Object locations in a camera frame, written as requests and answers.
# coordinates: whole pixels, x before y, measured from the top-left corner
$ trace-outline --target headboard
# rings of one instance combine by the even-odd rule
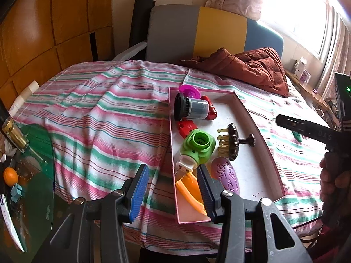
[[[274,48],[283,52],[283,38],[262,24],[230,12],[192,5],[161,5],[152,9],[146,60],[174,63],[207,57],[220,47],[231,54]]]

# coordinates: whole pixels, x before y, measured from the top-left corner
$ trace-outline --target green object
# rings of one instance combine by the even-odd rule
[[[7,231],[1,220],[0,245],[14,263],[30,263],[52,228],[55,162],[51,137],[45,128],[31,124],[21,127],[21,131],[35,153],[28,148],[14,156],[22,197],[11,219],[26,252],[18,251],[11,239],[5,237]]]
[[[302,142],[302,137],[301,135],[298,133],[298,132],[295,132],[295,131],[291,131],[292,132],[292,135],[294,136],[294,138],[298,141],[298,142]]]
[[[215,138],[200,129],[192,130],[180,147],[180,154],[193,158],[198,165],[205,164],[216,146]]]

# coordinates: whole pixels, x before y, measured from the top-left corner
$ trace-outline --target orange ball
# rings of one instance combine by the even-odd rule
[[[18,182],[18,175],[15,169],[13,168],[6,168],[4,170],[4,181],[6,185],[12,187],[14,184]]]

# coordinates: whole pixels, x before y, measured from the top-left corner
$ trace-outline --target person's hand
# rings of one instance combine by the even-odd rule
[[[322,159],[319,166],[323,168],[321,171],[321,201],[326,204],[332,204],[333,197],[331,196],[331,194],[334,192],[335,187],[342,189],[349,188],[349,192],[345,201],[341,204],[341,206],[338,209],[341,216],[351,215],[351,170],[343,172],[335,179],[335,181],[332,181],[332,177],[327,170],[325,158]]]

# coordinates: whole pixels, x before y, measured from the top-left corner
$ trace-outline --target silver bolt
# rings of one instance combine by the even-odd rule
[[[80,198],[75,199],[75,200],[73,201],[73,203],[74,203],[75,205],[81,205],[82,203],[84,203],[84,201],[85,201],[85,199],[82,198],[82,197],[80,197]]]
[[[226,197],[231,197],[231,196],[234,195],[234,193],[233,193],[232,191],[230,191],[230,190],[224,190],[224,191],[222,192],[222,194],[223,194],[224,196],[226,196]]]
[[[271,201],[271,199],[263,198],[263,199],[261,200],[261,203],[264,204],[264,205],[266,205],[266,206],[270,206],[270,205],[272,204],[272,201]]]
[[[120,197],[120,196],[123,196],[124,191],[122,191],[122,190],[114,190],[114,191],[112,192],[112,194],[113,194],[114,196],[116,196],[116,197]]]

